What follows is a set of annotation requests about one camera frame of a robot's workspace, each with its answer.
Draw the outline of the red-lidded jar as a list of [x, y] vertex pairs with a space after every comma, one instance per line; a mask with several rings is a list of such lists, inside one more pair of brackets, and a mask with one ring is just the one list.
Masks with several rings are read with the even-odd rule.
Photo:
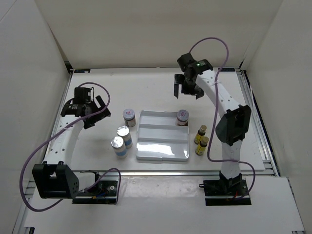
[[189, 112], [187, 110], [181, 109], [176, 115], [176, 125], [177, 126], [187, 126], [189, 120]]
[[125, 109], [122, 115], [127, 127], [134, 127], [136, 125], [136, 116], [133, 109]]

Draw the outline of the silver-lidded shaker front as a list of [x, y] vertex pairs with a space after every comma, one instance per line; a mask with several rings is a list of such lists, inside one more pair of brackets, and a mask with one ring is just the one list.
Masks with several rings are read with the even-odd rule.
[[124, 140], [120, 136], [115, 136], [111, 140], [111, 146], [118, 158], [127, 157], [127, 148], [125, 146]]

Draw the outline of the silver-lidded shaker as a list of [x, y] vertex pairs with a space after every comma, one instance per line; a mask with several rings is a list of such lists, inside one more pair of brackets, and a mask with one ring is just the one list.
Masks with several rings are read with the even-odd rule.
[[117, 128], [117, 135], [123, 139], [127, 149], [132, 147], [133, 142], [130, 129], [126, 125]]
[[127, 157], [127, 148], [125, 146], [124, 140], [120, 136], [115, 136], [111, 140], [111, 146], [118, 158]]

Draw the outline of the silver-lidded shaker back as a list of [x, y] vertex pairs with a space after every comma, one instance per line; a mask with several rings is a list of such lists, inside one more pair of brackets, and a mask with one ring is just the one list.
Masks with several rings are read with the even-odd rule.
[[130, 129], [126, 125], [117, 128], [117, 135], [123, 139], [127, 149], [132, 147], [133, 142]]

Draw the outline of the yellow sauce bottle back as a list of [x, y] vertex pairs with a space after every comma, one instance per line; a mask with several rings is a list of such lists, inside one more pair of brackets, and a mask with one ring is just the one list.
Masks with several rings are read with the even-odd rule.
[[207, 130], [207, 126], [206, 125], [201, 125], [200, 126], [196, 136], [194, 137], [194, 143], [195, 144], [199, 144], [199, 142], [202, 139], [202, 137], [205, 136], [206, 130]]

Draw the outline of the yellow sauce bottle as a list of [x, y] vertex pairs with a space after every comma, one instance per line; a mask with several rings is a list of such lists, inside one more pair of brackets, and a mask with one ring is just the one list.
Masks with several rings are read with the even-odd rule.
[[205, 136], [206, 130], [207, 130], [207, 126], [206, 125], [201, 125], [200, 126], [196, 136], [194, 137], [194, 143], [195, 144], [199, 144], [199, 142], [202, 139], [202, 137]]
[[199, 156], [203, 155], [208, 145], [208, 142], [209, 142], [209, 138], [206, 136], [203, 136], [197, 145], [195, 153]]

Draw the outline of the yellow sauce bottle front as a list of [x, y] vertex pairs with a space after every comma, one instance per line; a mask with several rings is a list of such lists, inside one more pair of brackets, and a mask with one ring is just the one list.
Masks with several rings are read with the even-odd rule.
[[209, 138], [206, 136], [203, 136], [197, 145], [195, 153], [199, 156], [203, 155], [208, 145], [208, 142], [209, 142]]

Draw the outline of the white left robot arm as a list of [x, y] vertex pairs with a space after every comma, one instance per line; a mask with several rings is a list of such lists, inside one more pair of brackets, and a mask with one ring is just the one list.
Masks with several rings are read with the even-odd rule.
[[71, 169], [72, 155], [82, 129], [89, 129], [111, 115], [101, 96], [93, 89], [76, 87], [74, 97], [60, 113], [59, 132], [42, 164], [34, 165], [32, 174], [41, 198], [73, 199], [78, 195], [79, 179]]

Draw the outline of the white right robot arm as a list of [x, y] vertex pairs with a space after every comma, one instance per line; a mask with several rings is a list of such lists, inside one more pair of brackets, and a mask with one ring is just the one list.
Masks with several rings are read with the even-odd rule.
[[201, 98], [207, 95], [215, 106], [215, 119], [211, 130], [222, 144], [222, 158], [219, 180], [212, 189], [223, 195], [246, 196], [249, 191], [242, 179], [240, 150], [246, 133], [249, 130], [251, 109], [248, 105], [237, 102], [218, 80], [215, 72], [206, 60], [196, 61], [190, 53], [181, 55], [177, 63], [182, 71], [175, 75], [174, 96], [182, 92]]

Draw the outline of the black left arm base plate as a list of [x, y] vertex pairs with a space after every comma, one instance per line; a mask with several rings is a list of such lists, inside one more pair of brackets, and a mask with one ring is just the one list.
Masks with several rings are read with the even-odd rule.
[[78, 195], [72, 200], [79, 205], [117, 205], [119, 199], [121, 175], [112, 170], [104, 173], [93, 172], [91, 182], [80, 183]]

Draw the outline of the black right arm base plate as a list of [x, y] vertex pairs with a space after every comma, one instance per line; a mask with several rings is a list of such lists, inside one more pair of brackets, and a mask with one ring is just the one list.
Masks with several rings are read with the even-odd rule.
[[204, 180], [199, 184], [204, 190], [206, 206], [249, 206], [251, 198], [246, 180], [226, 189], [221, 180]]

